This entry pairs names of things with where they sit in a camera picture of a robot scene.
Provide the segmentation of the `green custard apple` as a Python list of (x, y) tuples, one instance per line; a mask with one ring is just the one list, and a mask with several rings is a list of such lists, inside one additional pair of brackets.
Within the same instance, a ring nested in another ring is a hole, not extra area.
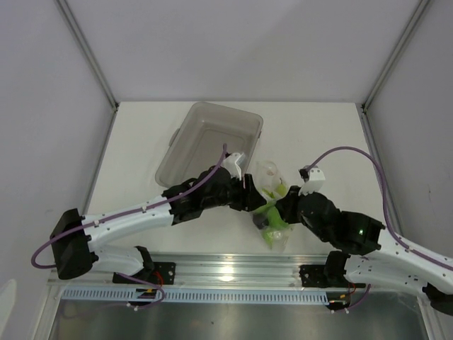
[(285, 230), (288, 224), (281, 218), (278, 209), (273, 206), (264, 212), (265, 220), (264, 225), (269, 230)]

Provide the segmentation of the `purple eggplant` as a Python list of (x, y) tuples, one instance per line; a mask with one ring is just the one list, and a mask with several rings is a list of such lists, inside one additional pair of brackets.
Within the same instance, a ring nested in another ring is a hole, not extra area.
[(263, 230), (268, 227), (268, 218), (265, 215), (253, 215), (252, 221), (259, 230)]

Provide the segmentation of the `clear dotted zip bag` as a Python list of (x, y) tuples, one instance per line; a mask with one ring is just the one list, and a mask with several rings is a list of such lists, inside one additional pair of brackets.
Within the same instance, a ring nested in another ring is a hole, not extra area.
[[(258, 161), (256, 163), (255, 172), (253, 174), (253, 180), (256, 188), (260, 192), (260, 194), (267, 200), (267, 204), (258, 208), (257, 210), (251, 213), (251, 217), (253, 215), (264, 215), (264, 212), (273, 206), (275, 206), (276, 202), (281, 199), (275, 195), (274, 188), (275, 184), (277, 183), (278, 179), (283, 179), (285, 182), (286, 180), (280, 173), (277, 165), (272, 161)], [(261, 237), (263, 238), (263, 232), (272, 229), (262, 229), (259, 230)], [(274, 252), (283, 252), (286, 247), (286, 243), (289, 239), (291, 231), (293, 227), (288, 226), (287, 229), (279, 230), (281, 231), (284, 236), (279, 242), (275, 242), (272, 245), (269, 245), (264, 239), (263, 241), (267, 244), (267, 247)]]

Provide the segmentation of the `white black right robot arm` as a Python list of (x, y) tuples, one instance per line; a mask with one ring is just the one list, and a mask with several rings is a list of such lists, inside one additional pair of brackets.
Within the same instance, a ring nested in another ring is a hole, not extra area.
[(320, 193), (300, 195), (296, 186), (276, 203), (282, 219), (300, 223), (333, 247), (315, 276), (300, 270), (303, 285), (344, 287), (375, 285), (425, 296), (430, 306), (452, 314), (452, 260), (421, 250), (380, 221), (359, 212), (342, 211)]

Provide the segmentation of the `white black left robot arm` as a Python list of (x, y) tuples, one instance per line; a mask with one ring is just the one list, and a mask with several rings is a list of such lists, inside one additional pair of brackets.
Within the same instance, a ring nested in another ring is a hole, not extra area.
[(95, 269), (113, 273), (116, 283), (125, 282), (127, 276), (146, 283), (154, 274), (148, 250), (143, 246), (122, 249), (112, 246), (113, 241), (194, 220), (210, 208), (228, 206), (251, 213), (265, 204), (252, 175), (236, 177), (223, 166), (213, 166), (129, 210), (83, 217), (71, 209), (62, 214), (50, 235), (54, 268), (61, 280)]

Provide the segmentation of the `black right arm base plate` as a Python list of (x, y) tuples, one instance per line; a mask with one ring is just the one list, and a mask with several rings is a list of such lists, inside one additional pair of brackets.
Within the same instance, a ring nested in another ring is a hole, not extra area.
[(366, 283), (356, 283), (345, 277), (345, 266), (305, 264), (299, 267), (299, 276), (304, 288), (365, 288)]

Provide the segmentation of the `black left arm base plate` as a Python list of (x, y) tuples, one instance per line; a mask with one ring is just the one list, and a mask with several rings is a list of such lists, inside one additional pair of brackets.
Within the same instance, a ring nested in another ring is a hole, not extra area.
[(130, 277), (154, 285), (173, 285), (176, 276), (175, 262), (154, 262), (154, 269), (142, 269)]

